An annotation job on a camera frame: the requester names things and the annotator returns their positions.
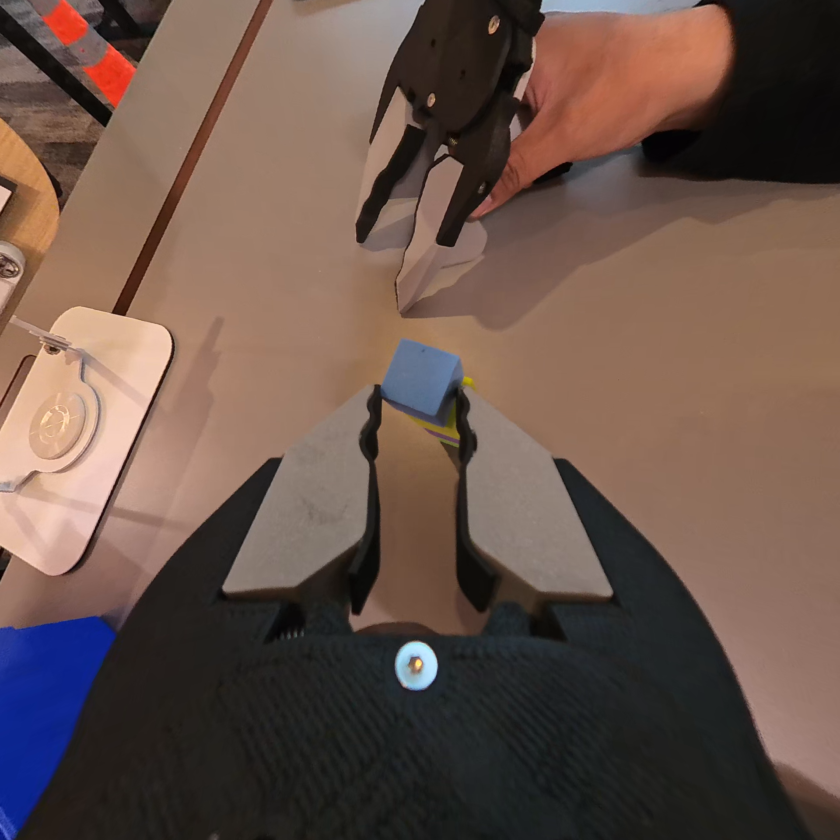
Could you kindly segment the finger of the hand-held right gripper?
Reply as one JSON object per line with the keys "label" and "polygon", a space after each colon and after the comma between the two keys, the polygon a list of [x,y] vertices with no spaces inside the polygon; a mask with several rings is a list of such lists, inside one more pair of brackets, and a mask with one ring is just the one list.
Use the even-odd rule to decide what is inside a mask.
{"label": "finger of the hand-held right gripper", "polygon": [[434,133],[414,118],[413,105],[396,88],[375,130],[364,164],[356,209],[355,238],[370,236],[385,205],[394,197],[418,198],[434,163]]}
{"label": "finger of the hand-held right gripper", "polygon": [[454,245],[438,243],[438,233],[462,170],[461,163],[443,155],[427,172],[416,205],[413,233],[395,280],[401,314],[419,301],[441,270],[469,263],[484,253],[487,231],[479,221],[466,221]]}

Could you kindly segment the person's right hand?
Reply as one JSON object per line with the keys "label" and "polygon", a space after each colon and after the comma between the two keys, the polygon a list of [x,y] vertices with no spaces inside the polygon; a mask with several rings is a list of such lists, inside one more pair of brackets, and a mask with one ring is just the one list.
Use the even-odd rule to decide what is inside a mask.
{"label": "person's right hand", "polygon": [[553,14],[536,46],[522,102],[530,121],[474,218],[563,163],[662,131],[700,130],[734,61],[732,23],[715,4],[664,14]]}

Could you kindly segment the blue foam cube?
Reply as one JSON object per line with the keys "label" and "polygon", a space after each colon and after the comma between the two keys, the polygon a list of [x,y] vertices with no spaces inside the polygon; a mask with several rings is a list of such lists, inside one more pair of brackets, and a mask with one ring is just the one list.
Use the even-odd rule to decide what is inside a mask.
{"label": "blue foam cube", "polygon": [[381,395],[415,419],[443,426],[464,375],[462,361],[455,353],[400,339],[383,377]]}

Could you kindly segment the blue plastic bin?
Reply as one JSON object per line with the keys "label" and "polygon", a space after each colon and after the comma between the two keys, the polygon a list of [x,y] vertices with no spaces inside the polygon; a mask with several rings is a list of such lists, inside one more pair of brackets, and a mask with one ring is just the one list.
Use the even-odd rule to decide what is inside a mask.
{"label": "blue plastic bin", "polygon": [[46,789],[114,638],[96,616],[1,629],[1,838]]}

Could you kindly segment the orange traffic cone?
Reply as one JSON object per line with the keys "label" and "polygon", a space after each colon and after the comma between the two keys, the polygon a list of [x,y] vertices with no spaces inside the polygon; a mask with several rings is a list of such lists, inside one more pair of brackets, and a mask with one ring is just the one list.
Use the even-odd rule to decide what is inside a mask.
{"label": "orange traffic cone", "polygon": [[118,107],[135,74],[134,64],[89,25],[68,1],[31,1],[108,103]]}

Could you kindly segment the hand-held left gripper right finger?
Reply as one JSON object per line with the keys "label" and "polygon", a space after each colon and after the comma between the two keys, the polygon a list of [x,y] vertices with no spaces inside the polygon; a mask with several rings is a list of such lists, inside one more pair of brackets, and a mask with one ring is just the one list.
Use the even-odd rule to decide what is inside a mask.
{"label": "hand-held left gripper right finger", "polygon": [[456,396],[456,576],[484,613],[609,602],[613,588],[548,449],[470,387]]}

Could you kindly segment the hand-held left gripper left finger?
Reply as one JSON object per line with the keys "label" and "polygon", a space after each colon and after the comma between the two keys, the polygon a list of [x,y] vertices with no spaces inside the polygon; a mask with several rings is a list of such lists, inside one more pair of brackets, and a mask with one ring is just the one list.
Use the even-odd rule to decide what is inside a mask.
{"label": "hand-held left gripper left finger", "polygon": [[282,456],[223,584],[229,599],[335,601],[362,612],[381,561],[378,385]]}

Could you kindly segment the yellow foam cube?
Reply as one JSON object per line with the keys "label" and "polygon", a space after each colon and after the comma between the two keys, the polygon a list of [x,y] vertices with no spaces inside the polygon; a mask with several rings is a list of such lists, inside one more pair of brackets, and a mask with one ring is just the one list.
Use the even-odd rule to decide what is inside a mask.
{"label": "yellow foam cube", "polygon": [[406,397],[405,413],[431,435],[450,445],[457,445],[457,394],[473,381],[456,366],[451,371],[425,374]]}

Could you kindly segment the person's right forearm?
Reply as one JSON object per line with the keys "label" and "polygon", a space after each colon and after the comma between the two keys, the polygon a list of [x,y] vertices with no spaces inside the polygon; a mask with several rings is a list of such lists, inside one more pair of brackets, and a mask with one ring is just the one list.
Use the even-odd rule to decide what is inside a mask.
{"label": "person's right forearm", "polygon": [[701,130],[655,133],[650,164],[707,179],[839,182],[839,2],[716,2],[731,21],[726,91]]}

